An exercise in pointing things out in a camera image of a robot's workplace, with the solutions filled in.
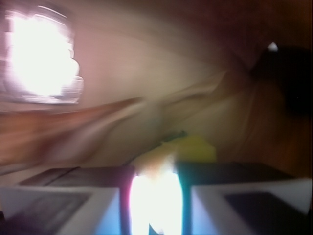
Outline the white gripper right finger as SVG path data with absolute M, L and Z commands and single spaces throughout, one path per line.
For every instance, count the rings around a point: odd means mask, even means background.
M 260 163 L 178 163 L 185 235 L 310 235 L 312 180 Z

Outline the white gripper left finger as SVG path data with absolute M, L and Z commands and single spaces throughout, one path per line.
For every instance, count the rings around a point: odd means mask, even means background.
M 132 166 L 54 168 L 0 188 L 3 235 L 128 235 Z

